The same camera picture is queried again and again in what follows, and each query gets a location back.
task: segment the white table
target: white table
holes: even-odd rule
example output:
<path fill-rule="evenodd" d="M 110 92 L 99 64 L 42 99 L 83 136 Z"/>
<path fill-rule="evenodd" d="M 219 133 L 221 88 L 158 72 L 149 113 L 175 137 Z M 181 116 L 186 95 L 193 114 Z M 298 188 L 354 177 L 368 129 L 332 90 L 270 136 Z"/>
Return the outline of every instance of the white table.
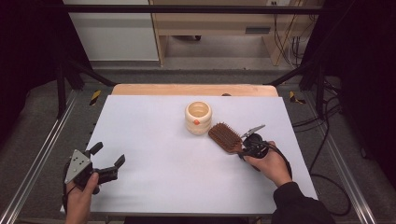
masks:
<path fill-rule="evenodd" d="M 258 133 L 274 140 L 288 158 L 305 196 L 317 198 L 301 150 L 280 97 L 110 95 L 88 148 L 103 142 L 92 157 L 105 168 L 125 154 L 119 179 L 105 183 L 92 198 L 92 212 L 120 216 L 259 216 L 276 209 L 276 186 L 206 134 L 189 133 L 184 108 L 206 101 L 213 124 L 226 122 L 240 134 L 261 124 Z"/>

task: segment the wooden hairbrush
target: wooden hairbrush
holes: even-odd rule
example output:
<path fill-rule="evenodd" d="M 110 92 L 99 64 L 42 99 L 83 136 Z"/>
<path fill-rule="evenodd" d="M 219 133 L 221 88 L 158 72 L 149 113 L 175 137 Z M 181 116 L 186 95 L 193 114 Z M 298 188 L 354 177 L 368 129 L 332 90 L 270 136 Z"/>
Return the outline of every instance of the wooden hairbrush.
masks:
<path fill-rule="evenodd" d="M 264 158 L 268 151 L 272 149 L 285 161 L 289 175 L 292 177 L 290 163 L 279 148 L 269 144 L 267 141 L 263 141 L 259 134 L 254 133 L 264 126 L 265 125 L 261 125 L 257 128 L 251 129 L 242 135 L 243 137 L 246 137 L 245 141 L 242 141 L 241 136 L 225 123 L 216 124 L 209 130 L 208 134 L 222 149 L 228 153 L 237 153 L 239 158 L 242 160 L 244 160 L 244 156 L 250 156 L 257 159 Z M 252 167 L 257 171 L 260 171 L 257 167 L 253 165 Z"/>
<path fill-rule="evenodd" d="M 243 152 L 242 138 L 227 124 L 216 124 L 209 130 L 208 134 L 226 152 Z"/>

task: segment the white cabinet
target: white cabinet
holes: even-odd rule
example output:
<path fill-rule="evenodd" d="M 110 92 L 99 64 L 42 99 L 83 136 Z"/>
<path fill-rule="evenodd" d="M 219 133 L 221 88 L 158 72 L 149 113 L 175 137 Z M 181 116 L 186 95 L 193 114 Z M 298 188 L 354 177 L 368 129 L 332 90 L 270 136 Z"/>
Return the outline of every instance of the white cabinet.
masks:
<path fill-rule="evenodd" d="M 148 5 L 146 0 L 64 0 L 65 4 Z M 158 61 L 149 13 L 70 13 L 90 61 Z"/>

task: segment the metal frame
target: metal frame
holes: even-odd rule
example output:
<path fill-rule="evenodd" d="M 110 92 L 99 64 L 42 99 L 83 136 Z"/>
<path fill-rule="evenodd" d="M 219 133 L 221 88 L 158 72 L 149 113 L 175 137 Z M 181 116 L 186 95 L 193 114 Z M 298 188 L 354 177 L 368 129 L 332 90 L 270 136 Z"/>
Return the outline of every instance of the metal frame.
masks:
<path fill-rule="evenodd" d="M 271 85 L 277 86 L 280 85 L 282 82 L 301 74 L 302 72 L 307 72 L 309 73 L 309 76 L 306 76 L 302 82 L 305 82 L 304 87 L 305 89 L 310 88 L 313 83 L 313 79 L 315 77 L 314 73 L 312 70 L 316 70 L 319 68 L 319 81 L 321 80 L 321 76 L 323 76 L 322 73 L 322 68 L 319 66 L 321 57 L 323 56 L 323 51 L 326 49 L 328 46 L 329 42 L 332 39 L 332 35 L 334 35 L 334 31 L 336 30 L 337 26 L 339 23 L 343 20 L 345 15 L 348 13 L 350 8 L 353 6 L 354 2 L 356 0 L 352 0 L 350 6 L 345 10 L 344 14 L 340 19 L 337 21 L 337 23 L 334 25 L 333 29 L 331 30 L 330 34 L 327 36 L 327 38 L 322 42 L 322 44 L 319 46 L 317 52 L 314 54 L 315 57 L 313 57 L 313 60 L 307 61 L 306 63 L 302 64 L 299 68 L 287 73 L 285 76 L 271 82 Z M 65 12 L 85 12 L 85 13 L 217 13 L 217 14 L 296 14 L 296 15 L 321 15 L 321 14 L 326 14 L 326 13 L 335 13 L 339 12 L 340 8 L 324 8 L 324 7 L 230 7 L 230 6 L 139 6 L 139 5 L 41 5 L 38 6 L 39 9 L 41 10 L 61 10 Z M 51 34 L 51 31 L 48 29 L 47 30 L 49 35 L 47 37 L 51 38 L 51 43 L 54 45 L 54 47 L 59 47 L 59 40 L 55 39 L 55 35 Z M 64 70 L 67 72 L 67 69 L 65 69 L 67 66 L 74 67 L 75 69 L 86 73 L 87 75 L 94 77 L 95 79 L 101 81 L 102 83 L 106 85 L 114 85 L 115 83 L 97 75 L 94 73 L 91 69 L 85 68 L 82 65 L 79 65 L 78 62 L 73 61 L 72 59 L 66 59 L 64 56 L 64 52 L 62 48 L 56 48 L 54 50 L 54 57 L 57 57 L 59 60 L 59 67 L 57 70 L 57 80 L 58 80 L 58 97 L 59 97 L 59 114 L 58 114 L 58 120 L 55 122 L 52 131 L 49 134 L 48 139 L 44 143 L 43 147 L 41 148 L 40 152 L 38 153 L 33 165 L 31 166 L 31 169 L 29 170 L 28 174 L 24 178 L 23 182 L 21 183 L 20 188 L 18 189 L 17 193 L 15 194 L 14 198 L 8 205 L 6 211 L 3 213 L 1 216 L 0 222 L 1 223 L 13 223 L 19 212 L 21 211 L 21 208 L 28 197 L 36 179 L 38 178 L 38 175 L 45 164 L 45 161 L 50 154 L 52 147 L 59 136 L 64 123 L 66 122 L 68 116 L 70 115 L 70 112 L 73 108 L 73 105 L 76 101 L 76 97 L 78 94 L 72 94 L 74 95 L 71 99 L 71 103 L 69 106 L 66 106 L 66 101 L 64 97 L 64 78 L 65 75 L 67 77 L 67 74 L 64 73 Z M 317 94 L 317 105 L 316 105 L 316 110 L 319 112 L 318 114 L 321 116 L 321 110 L 318 110 L 322 104 L 321 104 L 321 99 L 318 98 L 318 96 L 322 96 L 322 88 L 320 85 L 318 86 L 318 94 Z M 310 103 L 309 100 L 308 103 L 310 104 L 310 107 L 312 108 L 313 112 L 315 113 L 315 109 L 312 106 L 312 103 Z M 344 162 L 344 159 L 342 158 L 340 152 L 338 151 L 336 144 L 332 140 L 332 137 L 329 137 L 329 147 L 331 148 L 331 156 L 332 159 L 335 163 L 335 166 L 337 167 L 338 173 L 341 176 L 341 179 L 346 187 L 346 191 L 348 192 L 349 197 L 351 197 L 351 201 L 354 204 L 355 210 L 361 220 L 362 223 L 375 223 L 374 216 L 367 205 L 367 202 L 364 200 L 364 197 L 361 194 L 361 191 L 354 180 L 352 174 L 350 173 L 347 165 Z"/>

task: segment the cable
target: cable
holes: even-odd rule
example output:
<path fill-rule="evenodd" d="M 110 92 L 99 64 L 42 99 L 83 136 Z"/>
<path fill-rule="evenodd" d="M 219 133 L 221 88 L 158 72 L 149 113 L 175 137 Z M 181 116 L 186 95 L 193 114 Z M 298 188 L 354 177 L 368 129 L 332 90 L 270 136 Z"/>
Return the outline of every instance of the cable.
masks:
<path fill-rule="evenodd" d="M 344 195 L 346 196 L 346 200 L 347 200 L 347 209 L 346 209 L 346 211 L 343 212 L 343 213 L 334 213 L 334 212 L 332 212 L 332 211 L 329 210 L 330 214 L 332 214 L 332 215 L 334 215 L 334 216 L 341 217 L 341 216 L 345 216 L 346 214 L 349 213 L 349 211 L 350 211 L 350 209 L 351 209 L 351 205 L 352 205 L 352 203 L 351 203 L 351 201 L 350 201 L 350 199 L 349 199 L 349 197 L 348 197 L 348 195 L 347 195 L 347 192 L 346 192 L 340 185 L 338 185 L 337 183 L 335 183 L 335 181 L 331 180 L 329 177 L 326 177 L 326 176 L 324 176 L 324 175 L 312 174 L 312 169 L 313 169 L 313 167 L 314 167 L 314 165 L 315 165 L 315 163 L 316 163 L 316 161 L 317 161 L 317 159 L 318 159 L 318 156 L 319 156 L 321 150 L 323 149 L 324 144 L 326 143 L 326 139 L 327 139 L 327 136 L 329 135 L 329 131 L 330 131 L 330 122 L 329 122 L 329 114 L 328 114 L 328 111 L 329 111 L 329 110 L 328 110 L 327 107 L 328 107 L 328 105 L 330 104 L 330 102 L 331 102 L 332 100 L 337 99 L 337 98 L 338 98 L 338 96 L 334 96 L 334 97 L 330 98 L 330 99 L 327 101 L 326 105 L 325 105 L 325 111 L 326 111 L 326 113 L 325 113 L 324 115 L 325 115 L 325 121 L 326 121 L 327 129 L 326 129 L 326 133 L 325 133 L 324 136 L 323 136 L 323 140 L 322 140 L 322 142 L 321 142 L 321 144 L 320 144 L 320 146 L 319 146 L 318 152 L 317 152 L 317 154 L 315 155 L 315 158 L 314 158 L 314 160 L 312 161 L 311 166 L 309 167 L 308 173 L 309 173 L 311 176 L 320 177 L 320 178 L 323 178 L 323 179 L 325 179 L 325 180 L 327 180 L 327 181 L 333 183 L 337 188 L 339 188 L 339 189 L 344 193 Z"/>
<path fill-rule="evenodd" d="M 288 52 L 289 52 L 289 62 L 291 62 L 291 58 L 290 58 L 290 48 L 288 48 Z"/>
<path fill-rule="evenodd" d="M 289 61 L 291 62 L 291 58 L 290 58 L 290 49 L 292 50 L 292 53 L 293 53 L 293 56 L 294 56 L 294 58 L 295 58 L 295 60 L 296 60 L 296 62 L 295 63 L 293 63 L 292 64 L 292 66 L 294 67 L 294 65 L 295 66 L 300 66 L 300 64 L 298 63 L 298 59 L 300 59 L 300 57 L 296 57 L 296 54 L 295 54 L 295 52 L 294 52 L 294 42 L 295 42 L 295 36 L 293 37 L 293 39 L 292 39 L 292 41 L 290 42 L 290 39 L 289 39 L 289 42 L 290 42 L 290 44 L 291 44 L 291 47 L 288 47 L 288 49 L 289 49 Z"/>
<path fill-rule="evenodd" d="M 339 111 L 340 111 L 340 109 L 337 109 L 336 111 L 333 111 L 333 112 L 329 115 L 329 118 L 331 118 L 333 115 L 335 115 L 335 114 L 338 113 Z M 317 128 L 318 126 L 322 125 L 323 123 L 324 123 L 324 120 L 323 120 L 320 124 L 317 124 L 317 125 L 315 125 L 315 126 L 313 126 L 313 127 L 310 127 L 310 128 L 308 128 L 308 129 L 305 129 L 305 130 L 294 131 L 294 132 L 295 132 L 295 133 L 307 132 L 307 131 L 310 131 L 310 130 L 312 130 L 312 129 Z"/>
<path fill-rule="evenodd" d="M 297 43 L 297 45 L 299 45 L 299 44 L 304 43 L 305 41 L 307 41 L 307 40 L 309 39 L 309 36 L 311 36 L 311 34 L 312 34 L 312 32 L 313 32 L 313 29 L 311 30 L 310 34 L 309 34 L 304 40 L 301 40 L 300 38 L 301 38 L 301 37 L 304 35 L 304 33 L 309 29 L 309 27 L 311 27 L 315 22 L 316 22 L 315 20 L 311 20 L 311 22 L 309 23 L 309 25 L 307 25 L 307 26 L 305 27 L 305 29 L 303 30 L 303 32 L 302 32 L 299 36 L 296 36 L 296 37 L 298 38 L 298 40 L 297 40 L 296 42 L 294 41 L 294 37 L 293 37 L 293 41 L 292 41 L 292 44 L 291 44 L 291 48 L 292 48 L 294 57 L 298 57 L 299 59 L 302 59 L 302 58 L 304 57 L 304 54 L 303 54 L 303 53 L 298 54 L 298 47 L 297 47 L 297 50 L 296 50 L 296 51 L 294 50 L 294 42 Z"/>
<path fill-rule="evenodd" d="M 71 192 L 73 189 L 75 189 L 76 187 L 77 187 L 77 185 L 75 185 L 73 188 L 71 188 L 71 189 L 66 193 L 66 197 L 68 197 L 69 194 L 70 194 L 70 192 Z"/>
<path fill-rule="evenodd" d="M 293 19 L 291 20 L 291 23 L 288 27 L 288 29 L 286 29 L 286 35 L 289 34 L 290 28 L 292 23 L 294 22 L 294 19 L 296 18 L 296 15 L 293 16 Z M 286 57 L 286 53 L 283 50 L 284 49 L 284 45 L 282 44 L 282 41 L 280 40 L 280 36 L 279 33 L 277 32 L 277 14 L 274 14 L 274 40 L 275 40 L 275 44 L 277 46 L 277 48 L 279 49 L 280 53 L 283 56 L 283 59 L 286 61 L 286 63 L 291 64 L 291 62 L 289 61 L 289 59 Z"/>
<path fill-rule="evenodd" d="M 296 64 L 298 64 L 298 59 L 299 59 L 299 55 L 298 55 L 298 49 L 299 49 L 299 47 L 300 47 L 299 41 L 300 41 L 300 37 L 297 36 L 297 41 L 296 41 L 296 53 L 294 54 L 294 57 L 296 58 Z"/>
<path fill-rule="evenodd" d="M 329 105 L 329 103 L 330 103 L 333 99 L 337 99 L 337 96 L 334 96 L 334 97 L 332 97 L 332 98 L 329 99 L 329 101 L 326 103 L 325 111 L 327 111 L 327 106 Z M 325 121 L 326 121 L 326 125 L 327 125 L 326 133 L 324 134 L 323 140 L 322 140 L 322 142 L 320 143 L 318 152 L 317 152 L 317 154 L 315 155 L 315 158 L 314 158 L 314 160 L 312 161 L 311 166 L 309 167 L 309 170 L 308 170 L 309 174 L 311 174 L 312 168 L 314 167 L 315 162 L 317 161 L 318 156 L 319 156 L 321 150 L 323 149 L 324 144 L 326 143 L 327 135 L 329 135 L 329 131 L 330 131 L 330 125 L 329 125 L 329 124 L 330 124 L 330 122 L 329 122 L 328 114 L 325 113 L 324 115 L 325 115 Z"/>
<path fill-rule="evenodd" d="M 336 94 L 341 92 L 341 89 L 334 87 L 334 85 L 332 85 L 332 83 L 330 83 L 326 78 L 324 78 L 324 84 L 327 91 L 335 91 Z"/>
<path fill-rule="evenodd" d="M 63 196 L 62 196 L 62 204 L 63 204 L 63 206 L 64 206 L 64 212 L 67 214 L 67 201 L 68 201 L 68 196 L 69 196 L 69 193 L 70 193 L 70 191 L 72 191 L 72 190 L 70 190 L 69 192 L 67 192 L 67 186 L 66 186 L 66 184 L 64 183 L 64 180 L 66 179 L 66 174 L 67 174 L 67 170 L 69 169 L 69 166 L 70 166 L 70 162 L 71 162 L 71 159 L 66 163 L 66 165 L 64 166 L 64 175 L 63 175 L 63 179 L 62 179 L 62 185 L 63 185 L 63 187 L 64 187 L 64 194 L 63 194 Z"/>
<path fill-rule="evenodd" d="M 326 111 L 326 113 L 331 113 L 337 106 L 339 106 L 339 104 L 333 106 L 331 109 L 329 109 L 329 111 Z M 298 121 L 298 122 L 293 123 L 293 124 L 292 124 L 292 127 L 293 127 L 293 128 L 296 128 L 296 127 L 305 126 L 305 125 L 307 125 L 307 124 L 309 124 L 309 123 L 312 123 L 312 122 L 314 122 L 315 120 L 318 120 L 318 119 L 319 119 L 319 117 L 314 117 L 314 118 L 311 118 L 311 119 L 306 119 L 306 120 Z"/>
<path fill-rule="evenodd" d="M 311 174 L 311 176 L 323 178 L 323 179 L 333 183 L 337 188 L 339 188 L 341 191 L 343 191 L 344 195 L 346 196 L 346 200 L 347 200 L 347 209 L 346 209 L 346 211 L 343 212 L 343 213 L 334 213 L 334 212 L 329 210 L 329 212 L 330 212 L 330 214 L 332 214 L 334 216 L 337 216 L 337 217 L 343 217 L 343 216 L 347 215 L 350 212 L 350 209 L 352 207 L 352 202 L 350 201 L 349 197 L 347 196 L 347 192 L 343 189 L 343 187 L 341 187 L 339 184 L 335 183 L 335 181 L 331 180 L 329 177 L 326 177 L 324 175 Z"/>
<path fill-rule="evenodd" d="M 309 15 L 309 20 L 311 21 L 317 21 L 318 18 L 316 17 L 317 15 Z"/>

